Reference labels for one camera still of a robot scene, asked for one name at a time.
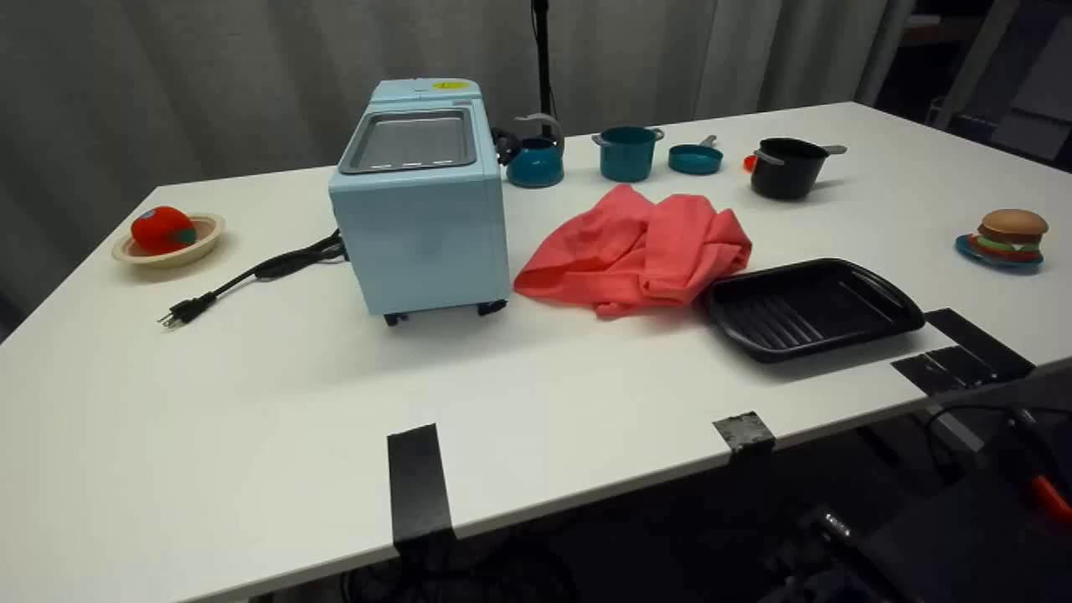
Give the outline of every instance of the red towel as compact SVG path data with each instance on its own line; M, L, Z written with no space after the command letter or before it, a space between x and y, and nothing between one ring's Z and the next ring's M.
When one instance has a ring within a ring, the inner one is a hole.
M735 210L713 210L701 196L654 206L621 184L593 210L558 224L512 287L617 319L690 305L713 277L741 272L747 255Z

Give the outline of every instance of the black stand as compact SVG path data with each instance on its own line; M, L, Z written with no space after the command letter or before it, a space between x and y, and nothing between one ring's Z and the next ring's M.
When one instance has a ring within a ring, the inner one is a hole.
M548 0L531 0L531 18L535 18L538 113L548 113L546 13L548 13Z

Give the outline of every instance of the white table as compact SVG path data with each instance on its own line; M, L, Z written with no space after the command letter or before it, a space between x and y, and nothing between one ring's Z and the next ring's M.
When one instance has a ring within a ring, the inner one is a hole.
M663 167L717 133L717 178ZM741 159L760 137L849 144L808 206L760 202ZM859 103L667 128L649 197L701 191L755 237L749 268L849 257L920 307L957 307L1034 366L1072 360L1072 178ZM186 328L156 314L334 227L328 167L156 188L215 210L228 243L182 276L114 266L128 223L0 348L0 599L249 597L396 558L384 435L434 422L458 537L717 468L717 418L758 414L776 445L904 414L898 354L936 328L760 370L695 314L598 323L520 295L494 319L366 314L348 268L308 268L223 300ZM573 137L565 180L507 188L512 272L609 184ZM1052 223L1047 266L1008 277L952 237L988 208Z

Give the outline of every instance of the floor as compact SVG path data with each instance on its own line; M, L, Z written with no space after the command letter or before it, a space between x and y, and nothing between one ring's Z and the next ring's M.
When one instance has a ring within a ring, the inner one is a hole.
M1072 410L1072 372L977 392L973 401ZM966 414L990 433L996 414ZM768 571L816 504L870 534L941 489L920 422L911 415L832 435L726 468L621 495L531 526L433 549L422 571L384 564L332 575L265 603L348 599L614 599L749 603L776 588Z

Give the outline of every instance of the teal cup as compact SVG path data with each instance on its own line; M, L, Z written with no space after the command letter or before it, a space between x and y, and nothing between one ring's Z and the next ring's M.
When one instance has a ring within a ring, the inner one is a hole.
M655 153L661 128L609 128L593 142L598 144L598 175L606 180L643 180Z

